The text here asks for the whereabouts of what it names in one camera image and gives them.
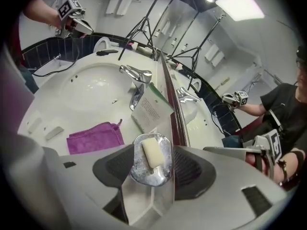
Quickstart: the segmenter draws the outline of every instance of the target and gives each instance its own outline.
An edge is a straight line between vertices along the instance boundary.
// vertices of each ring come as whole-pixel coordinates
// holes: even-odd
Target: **black cable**
[[[220,106],[220,105],[225,105],[225,106],[228,107],[228,105],[226,105],[226,104],[224,104],[224,103],[219,103],[219,104],[215,105],[215,106],[212,108],[211,119],[212,119],[212,122],[215,124],[215,126],[218,127],[219,131],[220,131],[223,135],[225,135],[224,132],[220,129],[220,127],[215,123],[215,121],[214,121],[214,119],[213,119],[213,110],[214,110],[217,106]]]
[[[47,76],[50,76],[51,74],[58,73],[58,72],[63,72],[63,71],[68,70],[69,68],[71,68],[71,67],[76,63],[76,61],[79,59],[79,54],[80,54],[79,46],[78,46],[78,44],[75,43],[75,41],[74,41],[73,38],[72,38],[72,43],[76,45],[77,51],[78,51],[78,55],[77,55],[76,60],[75,60],[69,67],[67,67],[66,69],[63,69],[63,70],[52,71],[52,72],[47,73],[47,74],[45,74],[45,75],[36,75],[35,73],[32,73],[32,75],[37,76],[37,77],[47,77]]]

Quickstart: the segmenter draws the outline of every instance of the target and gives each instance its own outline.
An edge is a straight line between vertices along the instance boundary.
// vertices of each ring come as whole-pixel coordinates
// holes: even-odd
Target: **paper card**
[[[131,114],[143,133],[150,133],[174,112],[164,96],[151,83]]]

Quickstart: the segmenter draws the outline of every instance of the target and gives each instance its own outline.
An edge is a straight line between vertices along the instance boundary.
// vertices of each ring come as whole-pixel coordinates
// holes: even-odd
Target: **wristwatch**
[[[282,183],[285,183],[287,181],[287,177],[288,177],[287,168],[286,168],[287,163],[284,160],[278,160],[277,164],[279,165],[279,167],[281,167],[281,169],[283,171],[283,181],[282,181]]]

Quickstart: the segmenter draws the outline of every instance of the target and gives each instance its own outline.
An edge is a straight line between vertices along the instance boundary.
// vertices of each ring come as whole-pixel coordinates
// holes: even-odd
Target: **faucet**
[[[188,101],[190,102],[197,102],[201,101],[200,98],[190,94],[185,88],[181,87],[180,89],[177,89],[178,98],[181,103],[186,103]]]
[[[132,66],[123,66],[119,67],[119,71],[121,73],[126,73],[129,77],[131,77],[132,82],[136,86],[136,91],[134,92],[132,99],[130,101],[130,109],[134,111],[136,105],[140,101],[141,97],[144,94],[145,89],[148,87],[151,79],[152,72],[148,70],[138,70]]]

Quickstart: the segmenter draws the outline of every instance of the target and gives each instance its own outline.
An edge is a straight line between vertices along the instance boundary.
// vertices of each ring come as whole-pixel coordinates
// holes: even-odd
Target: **person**
[[[282,83],[270,93],[261,97],[259,105],[246,104],[239,110],[252,116],[263,116],[262,124],[240,136],[223,139],[224,147],[241,148],[242,143],[252,140],[257,135],[271,131],[268,111],[271,109],[283,126],[280,133],[282,158],[274,166],[274,181],[285,182],[295,175],[306,158],[307,152],[307,51],[300,46],[297,50],[298,86]],[[248,154],[246,162],[254,165],[255,156]],[[268,174],[268,168],[262,160],[262,172]]]
[[[58,29],[61,29],[61,20],[57,10],[49,7],[43,0],[31,0],[26,8],[23,10],[24,15],[34,21],[52,25]],[[24,60],[22,57],[22,51],[19,40],[19,21],[15,22],[12,28],[12,35],[7,41],[9,52],[23,78],[28,89],[35,93],[38,90],[38,86],[30,73],[30,71],[24,66]]]

